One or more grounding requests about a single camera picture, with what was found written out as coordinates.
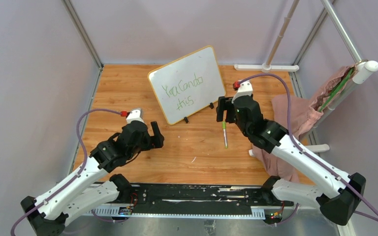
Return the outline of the green white marker pen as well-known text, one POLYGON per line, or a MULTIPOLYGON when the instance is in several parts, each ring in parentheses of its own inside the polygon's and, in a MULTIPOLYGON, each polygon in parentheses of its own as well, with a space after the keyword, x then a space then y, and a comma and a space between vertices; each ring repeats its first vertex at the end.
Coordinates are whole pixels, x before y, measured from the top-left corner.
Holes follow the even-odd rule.
POLYGON ((221 122, 222 130, 223 130, 223 140, 224 140, 224 147, 228 148, 228 139, 227 139, 227 131, 226 131, 226 122, 223 120, 221 122))

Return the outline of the yellow framed whiteboard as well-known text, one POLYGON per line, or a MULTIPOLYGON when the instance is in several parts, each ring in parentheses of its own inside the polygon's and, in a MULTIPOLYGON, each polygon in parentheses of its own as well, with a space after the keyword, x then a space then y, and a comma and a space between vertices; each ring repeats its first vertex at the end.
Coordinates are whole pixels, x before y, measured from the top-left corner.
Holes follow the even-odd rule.
POLYGON ((205 46, 148 73, 165 116, 174 125, 225 96, 215 50, 205 46))

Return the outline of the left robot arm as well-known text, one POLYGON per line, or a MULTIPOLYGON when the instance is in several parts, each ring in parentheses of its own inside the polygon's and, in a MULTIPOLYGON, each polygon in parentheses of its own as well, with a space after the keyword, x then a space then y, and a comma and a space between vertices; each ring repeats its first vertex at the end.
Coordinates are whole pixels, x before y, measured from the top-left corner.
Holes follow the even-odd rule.
POLYGON ((89 190, 96 180, 117 167, 131 162, 139 153, 163 147, 164 136, 157 122, 151 122, 153 135, 145 123, 134 120, 108 140, 99 143, 90 156, 64 180, 46 193, 21 201, 21 207, 38 236, 59 236, 66 226, 82 214, 101 204, 116 200, 129 203, 131 184, 122 175, 115 174, 102 185, 89 190))

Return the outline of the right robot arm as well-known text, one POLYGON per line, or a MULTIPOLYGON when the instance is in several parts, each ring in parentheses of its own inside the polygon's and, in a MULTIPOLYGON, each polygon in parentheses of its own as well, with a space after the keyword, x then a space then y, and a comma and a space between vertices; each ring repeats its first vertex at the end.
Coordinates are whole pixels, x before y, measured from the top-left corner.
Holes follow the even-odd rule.
POLYGON ((217 121, 235 123, 253 146, 272 154, 307 176, 314 185, 293 183, 271 176, 261 198, 267 205, 280 201, 319 208, 331 222, 345 226, 361 202, 366 179, 348 174, 310 151, 279 123, 265 119, 250 95, 218 98, 217 121))

